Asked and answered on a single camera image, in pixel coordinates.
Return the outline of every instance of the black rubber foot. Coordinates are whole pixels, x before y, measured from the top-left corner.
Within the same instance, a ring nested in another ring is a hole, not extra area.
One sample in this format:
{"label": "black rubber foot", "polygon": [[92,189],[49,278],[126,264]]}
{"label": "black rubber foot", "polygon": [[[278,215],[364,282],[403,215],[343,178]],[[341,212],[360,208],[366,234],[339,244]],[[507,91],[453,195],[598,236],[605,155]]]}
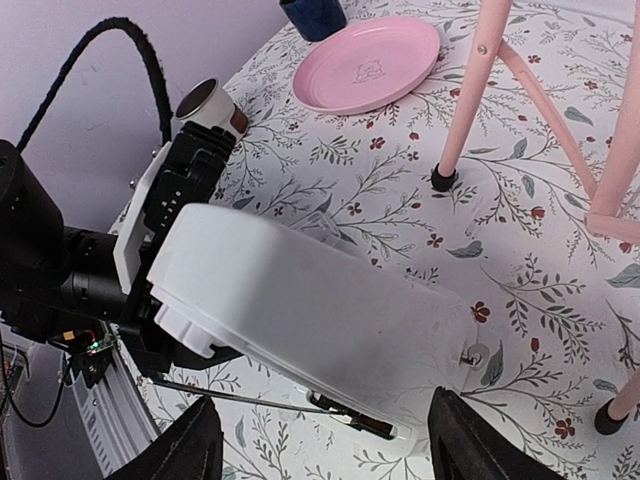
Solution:
{"label": "black rubber foot", "polygon": [[622,420],[612,419],[609,416],[609,405],[611,402],[613,402],[613,399],[609,400],[607,404],[596,413],[595,426],[600,435],[613,435],[614,433],[618,433],[624,425],[624,422],[629,418],[629,415],[627,415]]}
{"label": "black rubber foot", "polygon": [[440,164],[436,165],[436,168],[431,172],[431,186],[438,192],[446,192],[453,187],[456,181],[456,171],[454,170],[450,177],[443,177],[440,175],[440,172],[438,172],[439,166]]}

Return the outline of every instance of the floral tablecloth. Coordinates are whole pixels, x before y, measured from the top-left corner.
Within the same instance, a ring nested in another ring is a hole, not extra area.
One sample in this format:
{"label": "floral tablecloth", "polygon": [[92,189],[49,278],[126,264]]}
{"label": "floral tablecloth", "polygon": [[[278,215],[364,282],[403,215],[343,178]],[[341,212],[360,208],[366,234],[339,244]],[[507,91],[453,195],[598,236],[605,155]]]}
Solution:
{"label": "floral tablecloth", "polygon": [[[640,424],[613,438],[596,410],[640,366],[640,249],[590,236],[587,196],[522,87],[498,64],[446,194],[431,190],[460,92],[479,2],[348,0],[352,22],[412,15],[442,50],[429,79],[375,112],[318,115],[292,96],[309,52],[288,26],[231,80],[251,119],[213,199],[293,224],[320,208],[343,248],[372,268],[437,284],[469,304],[499,368],[462,396],[527,454],[568,478],[640,478]],[[631,31],[608,20],[517,4],[507,39],[531,64],[599,173],[621,100]],[[635,217],[635,207],[628,215]],[[132,374],[137,376],[131,365]],[[286,402],[292,383],[240,358],[176,381]],[[138,386],[161,428],[195,400]],[[295,413],[217,402],[225,479],[418,480],[429,458],[390,458]]]}

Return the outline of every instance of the blue cup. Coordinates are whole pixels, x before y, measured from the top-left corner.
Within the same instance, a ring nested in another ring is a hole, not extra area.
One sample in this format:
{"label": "blue cup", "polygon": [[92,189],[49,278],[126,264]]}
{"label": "blue cup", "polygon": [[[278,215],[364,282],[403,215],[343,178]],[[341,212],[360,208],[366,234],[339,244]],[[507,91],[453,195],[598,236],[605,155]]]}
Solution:
{"label": "blue cup", "polygon": [[308,42],[321,42],[347,26],[339,0],[280,0],[280,6]]}

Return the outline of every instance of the white cup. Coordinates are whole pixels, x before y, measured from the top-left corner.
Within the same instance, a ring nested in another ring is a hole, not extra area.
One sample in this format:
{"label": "white cup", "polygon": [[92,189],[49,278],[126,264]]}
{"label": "white cup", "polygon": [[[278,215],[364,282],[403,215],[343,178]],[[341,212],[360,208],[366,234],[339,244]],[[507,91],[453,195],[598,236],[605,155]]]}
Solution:
{"label": "white cup", "polygon": [[182,99],[176,118],[183,123],[195,122],[206,128],[220,127],[239,141],[249,129],[249,119],[233,103],[217,78],[200,82]]}

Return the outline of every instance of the plate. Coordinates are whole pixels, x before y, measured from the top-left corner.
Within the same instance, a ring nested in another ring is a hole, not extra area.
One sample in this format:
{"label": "plate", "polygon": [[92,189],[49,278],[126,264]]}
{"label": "plate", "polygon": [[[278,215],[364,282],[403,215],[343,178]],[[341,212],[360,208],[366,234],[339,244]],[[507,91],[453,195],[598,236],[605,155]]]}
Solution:
{"label": "plate", "polygon": [[303,60],[293,78],[293,93],[317,112],[365,113],[420,85],[439,50],[438,32],[419,18],[359,22],[329,37]]}

